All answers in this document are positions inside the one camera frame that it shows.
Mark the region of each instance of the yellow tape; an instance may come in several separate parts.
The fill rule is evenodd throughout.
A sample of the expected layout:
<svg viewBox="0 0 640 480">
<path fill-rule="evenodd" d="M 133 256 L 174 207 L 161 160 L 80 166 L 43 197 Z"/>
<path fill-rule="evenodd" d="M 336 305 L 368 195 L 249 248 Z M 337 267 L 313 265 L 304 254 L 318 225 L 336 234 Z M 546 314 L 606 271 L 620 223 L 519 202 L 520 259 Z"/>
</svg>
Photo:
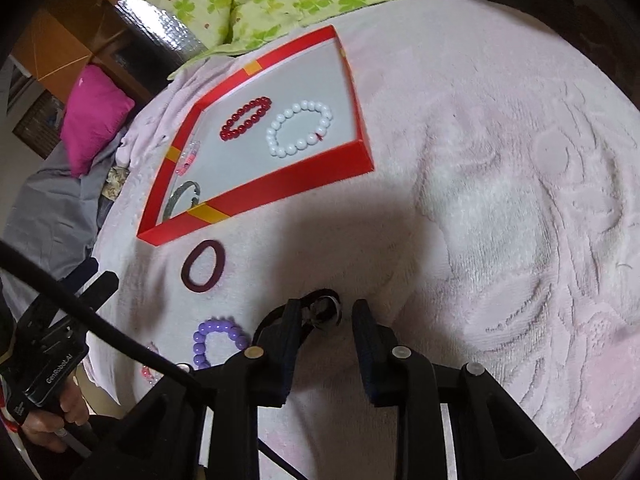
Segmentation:
<svg viewBox="0 0 640 480">
<path fill-rule="evenodd" d="M 218 211 L 217 209 L 213 209 L 207 203 L 197 205 L 196 207 L 189 209 L 187 213 L 191 216 L 199 218 L 200 220 L 204 220 L 208 224 L 215 224 L 229 218 L 228 215 L 225 215 L 223 212 Z"/>
<path fill-rule="evenodd" d="M 165 157 L 168 158 L 171 162 L 178 162 L 178 159 L 180 158 L 180 150 L 178 148 L 176 148 L 175 146 L 172 146 L 169 148 L 169 151 L 166 152 Z"/>
<path fill-rule="evenodd" d="M 253 75 L 260 72 L 260 70 L 262 70 L 262 66 L 257 61 L 252 61 L 244 67 L 244 71 L 247 73 L 247 75 Z"/>
</svg>

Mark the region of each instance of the dark red hair tie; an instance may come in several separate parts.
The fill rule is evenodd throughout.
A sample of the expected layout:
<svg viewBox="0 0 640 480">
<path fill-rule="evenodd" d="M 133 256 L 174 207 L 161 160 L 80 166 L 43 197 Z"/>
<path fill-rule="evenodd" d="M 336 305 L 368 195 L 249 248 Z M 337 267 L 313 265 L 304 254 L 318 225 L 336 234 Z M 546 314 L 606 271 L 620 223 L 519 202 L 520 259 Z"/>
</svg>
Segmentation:
<svg viewBox="0 0 640 480">
<path fill-rule="evenodd" d="M 211 247 L 214 251 L 216 251 L 216 266 L 213 268 L 213 274 L 211 275 L 209 281 L 204 285 L 197 285 L 196 283 L 193 283 L 193 280 L 191 279 L 191 267 L 193 267 L 193 264 L 198 259 L 198 256 L 200 256 L 207 247 Z M 208 290 L 211 290 L 214 285 L 216 285 L 216 283 L 220 279 L 220 276 L 222 276 L 222 271 L 224 269 L 225 248 L 217 240 L 204 240 L 193 251 L 191 251 L 191 254 L 189 254 L 189 256 L 187 256 L 187 259 L 184 261 L 184 265 L 182 266 L 180 277 L 182 278 L 184 286 L 189 290 L 192 290 L 193 292 L 207 292 Z"/>
</svg>

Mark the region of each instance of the human hand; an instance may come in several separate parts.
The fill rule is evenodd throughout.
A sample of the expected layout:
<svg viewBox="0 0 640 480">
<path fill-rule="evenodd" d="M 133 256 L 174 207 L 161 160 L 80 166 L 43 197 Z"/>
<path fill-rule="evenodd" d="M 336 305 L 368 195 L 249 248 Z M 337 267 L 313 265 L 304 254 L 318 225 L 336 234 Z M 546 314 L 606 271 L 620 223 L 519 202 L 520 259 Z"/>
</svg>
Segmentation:
<svg viewBox="0 0 640 480">
<path fill-rule="evenodd" d="M 57 430 L 65 427 L 65 421 L 82 426 L 89 420 L 89 409 L 82 398 L 80 387 L 71 376 L 66 378 L 60 393 L 60 408 L 65 412 L 64 419 L 44 410 L 33 410 L 22 425 L 22 431 L 31 442 L 56 453 L 66 450 L 66 444 L 55 435 Z"/>
</svg>

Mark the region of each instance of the pink fuzzy blanket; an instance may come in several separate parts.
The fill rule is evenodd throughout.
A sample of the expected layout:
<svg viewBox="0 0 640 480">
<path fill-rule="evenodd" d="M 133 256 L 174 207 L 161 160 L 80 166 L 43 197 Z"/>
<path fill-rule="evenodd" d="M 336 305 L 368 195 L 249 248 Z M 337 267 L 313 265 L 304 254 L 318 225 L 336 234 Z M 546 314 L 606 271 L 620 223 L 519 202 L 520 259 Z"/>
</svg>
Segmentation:
<svg viewBox="0 0 640 480">
<path fill-rule="evenodd" d="M 100 313 L 190 362 L 205 318 L 253 331 L 315 288 L 337 290 L 347 317 L 367 298 L 432 361 L 483 363 L 572 466 L 585 464 L 640 415 L 640 113 L 578 51 L 507 7 L 400 0 L 329 23 L 376 171 L 159 248 L 136 240 L 189 107 L 261 52 L 181 73 L 118 154 L 132 173 L 94 256 L 122 286 Z M 223 243 L 226 268 L 194 294 L 180 268 L 206 238 Z M 222 339 L 209 344 L 212 363 L 234 351 Z M 131 406 L 148 390 L 140 365 L 89 343 L 95 381 Z M 313 334 L 286 406 L 260 410 L 260 437 L 309 478 L 392 478 L 395 430 L 393 410 L 367 405 L 348 322 Z M 262 477 L 286 474 L 263 462 Z"/>
</svg>

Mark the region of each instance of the gray cloth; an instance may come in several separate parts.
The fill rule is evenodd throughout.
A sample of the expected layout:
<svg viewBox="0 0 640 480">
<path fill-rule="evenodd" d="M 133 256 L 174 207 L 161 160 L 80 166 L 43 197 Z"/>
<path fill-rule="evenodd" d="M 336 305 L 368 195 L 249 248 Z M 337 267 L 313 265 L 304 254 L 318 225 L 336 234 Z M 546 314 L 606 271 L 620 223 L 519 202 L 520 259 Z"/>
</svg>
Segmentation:
<svg viewBox="0 0 640 480">
<path fill-rule="evenodd" d="M 64 144 L 59 143 L 42 167 L 22 186 L 2 239 L 32 262 L 63 278 L 87 256 L 98 235 L 98 200 L 124 130 L 94 159 L 89 173 L 71 177 Z M 19 318 L 37 294 L 0 271 L 2 294 Z"/>
</svg>

